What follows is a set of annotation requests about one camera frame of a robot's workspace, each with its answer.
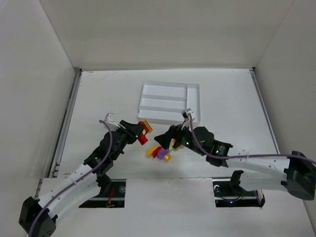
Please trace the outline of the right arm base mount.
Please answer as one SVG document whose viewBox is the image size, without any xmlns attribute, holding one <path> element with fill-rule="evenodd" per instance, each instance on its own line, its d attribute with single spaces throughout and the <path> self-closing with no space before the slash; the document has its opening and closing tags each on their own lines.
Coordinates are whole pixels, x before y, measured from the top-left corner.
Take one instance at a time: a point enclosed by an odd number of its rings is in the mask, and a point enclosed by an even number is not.
<svg viewBox="0 0 316 237">
<path fill-rule="evenodd" d="M 259 207 L 266 203 L 262 190 L 246 191 L 240 186 L 244 172 L 234 171 L 232 176 L 212 179 L 216 207 Z"/>
</svg>

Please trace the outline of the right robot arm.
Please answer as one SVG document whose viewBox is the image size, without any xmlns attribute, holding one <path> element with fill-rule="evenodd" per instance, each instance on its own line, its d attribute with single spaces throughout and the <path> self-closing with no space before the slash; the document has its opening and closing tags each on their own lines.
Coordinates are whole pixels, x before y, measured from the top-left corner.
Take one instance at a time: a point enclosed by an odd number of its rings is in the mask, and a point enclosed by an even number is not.
<svg viewBox="0 0 316 237">
<path fill-rule="evenodd" d="M 313 200 L 316 191 L 316 167 L 303 153 L 228 156 L 232 144 L 218 141 L 204 126 L 190 130 L 172 125 L 164 134 L 154 138 L 164 149 L 184 146 L 206 156 L 206 161 L 216 167 L 234 168 L 229 185 L 239 196 L 252 190 L 284 191 L 302 200 Z"/>
</svg>

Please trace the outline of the yellow striped lego brick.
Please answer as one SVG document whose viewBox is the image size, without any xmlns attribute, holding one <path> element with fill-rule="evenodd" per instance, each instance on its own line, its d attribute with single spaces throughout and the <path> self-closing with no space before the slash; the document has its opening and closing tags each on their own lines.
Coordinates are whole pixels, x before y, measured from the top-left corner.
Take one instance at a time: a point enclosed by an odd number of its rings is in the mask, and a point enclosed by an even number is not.
<svg viewBox="0 0 316 237">
<path fill-rule="evenodd" d="M 143 120 L 143 123 L 145 125 L 146 133 L 151 133 L 153 131 L 153 128 L 151 127 L 150 123 L 146 119 Z"/>
</svg>

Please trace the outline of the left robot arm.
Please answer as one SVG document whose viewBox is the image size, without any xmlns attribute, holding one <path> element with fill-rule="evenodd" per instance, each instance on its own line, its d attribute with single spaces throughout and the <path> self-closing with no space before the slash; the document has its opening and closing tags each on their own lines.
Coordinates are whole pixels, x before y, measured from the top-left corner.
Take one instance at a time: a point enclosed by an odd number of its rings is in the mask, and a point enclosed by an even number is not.
<svg viewBox="0 0 316 237">
<path fill-rule="evenodd" d="M 121 120 L 115 129 L 104 120 L 108 132 L 99 146 L 68 178 L 37 198 L 29 197 L 23 204 L 19 224 L 30 237 L 49 237 L 67 214 L 100 192 L 107 192 L 111 179 L 107 172 L 122 155 L 126 145 L 143 135 L 145 123 Z"/>
</svg>

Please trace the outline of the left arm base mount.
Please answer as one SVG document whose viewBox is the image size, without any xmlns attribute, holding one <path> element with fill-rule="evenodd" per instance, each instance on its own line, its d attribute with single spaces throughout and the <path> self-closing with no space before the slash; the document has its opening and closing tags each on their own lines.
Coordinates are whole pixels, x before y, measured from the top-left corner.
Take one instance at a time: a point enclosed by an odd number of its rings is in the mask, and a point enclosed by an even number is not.
<svg viewBox="0 0 316 237">
<path fill-rule="evenodd" d="M 97 196 L 87 200 L 79 208 L 124 208 L 126 179 L 114 179 L 107 192 L 101 191 Z"/>
</svg>

